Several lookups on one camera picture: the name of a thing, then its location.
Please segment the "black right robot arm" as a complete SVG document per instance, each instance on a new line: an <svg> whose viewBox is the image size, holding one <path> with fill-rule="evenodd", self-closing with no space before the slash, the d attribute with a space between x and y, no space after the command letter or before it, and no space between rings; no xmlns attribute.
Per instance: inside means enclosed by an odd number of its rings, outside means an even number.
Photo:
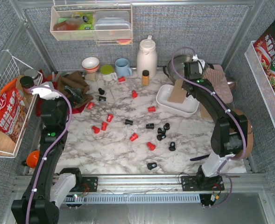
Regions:
<svg viewBox="0 0 275 224"><path fill-rule="evenodd" d="M206 108L215 123L211 137L213 152L196 174L197 186L204 189L221 182L219 174L230 160L245 157L248 120L245 115L231 111L215 92L211 82L201 77L200 64L199 61L183 64L183 87Z"/></svg>

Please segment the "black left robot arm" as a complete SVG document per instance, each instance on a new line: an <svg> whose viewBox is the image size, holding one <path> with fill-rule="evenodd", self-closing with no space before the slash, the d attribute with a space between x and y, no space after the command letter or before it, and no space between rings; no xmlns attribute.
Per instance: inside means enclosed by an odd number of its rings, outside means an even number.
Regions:
<svg viewBox="0 0 275 224"><path fill-rule="evenodd" d="M81 185L78 168L66 168L53 183L57 162L64 150L71 108L66 97L42 103L39 158L30 183L21 199L13 201L12 214L18 224L56 224L59 208L73 188Z"/></svg>

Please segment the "white plastic storage basket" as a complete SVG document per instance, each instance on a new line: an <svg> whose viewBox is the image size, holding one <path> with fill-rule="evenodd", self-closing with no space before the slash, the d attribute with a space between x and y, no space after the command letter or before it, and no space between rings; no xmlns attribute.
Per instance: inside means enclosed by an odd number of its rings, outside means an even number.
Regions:
<svg viewBox="0 0 275 224"><path fill-rule="evenodd" d="M191 117L199 107L199 102L191 95L185 98L183 103L169 102L168 98L173 90L172 85L165 84L160 87L157 95L156 102L159 108L185 118Z"/></svg>

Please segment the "tan cardboard sheet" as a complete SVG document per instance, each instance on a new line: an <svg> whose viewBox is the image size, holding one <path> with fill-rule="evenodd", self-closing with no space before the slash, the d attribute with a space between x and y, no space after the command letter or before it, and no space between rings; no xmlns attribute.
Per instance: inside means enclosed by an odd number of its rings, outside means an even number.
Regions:
<svg viewBox="0 0 275 224"><path fill-rule="evenodd" d="M187 91L182 88L183 80L178 79L175 81L173 90L168 98L168 102L182 104L186 98Z"/></svg>

